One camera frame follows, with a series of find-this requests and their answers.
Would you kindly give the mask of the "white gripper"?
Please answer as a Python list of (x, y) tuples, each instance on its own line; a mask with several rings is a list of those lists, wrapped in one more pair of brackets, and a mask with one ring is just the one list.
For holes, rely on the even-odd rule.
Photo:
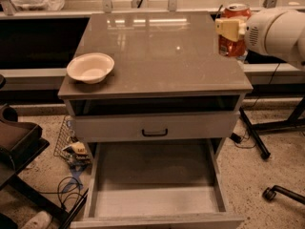
[(217, 18), (215, 31), (237, 42), (245, 39), (247, 48), (261, 55), (279, 58), (287, 63), (300, 62), (300, 12), (265, 9), (242, 18)]

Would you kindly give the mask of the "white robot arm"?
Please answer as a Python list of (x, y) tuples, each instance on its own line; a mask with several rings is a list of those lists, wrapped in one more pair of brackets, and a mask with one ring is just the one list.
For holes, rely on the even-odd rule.
[(252, 52), (276, 57), (304, 70), (304, 12), (272, 8), (261, 10), (249, 19), (244, 16), (218, 18), (215, 31), (234, 42), (243, 40)]

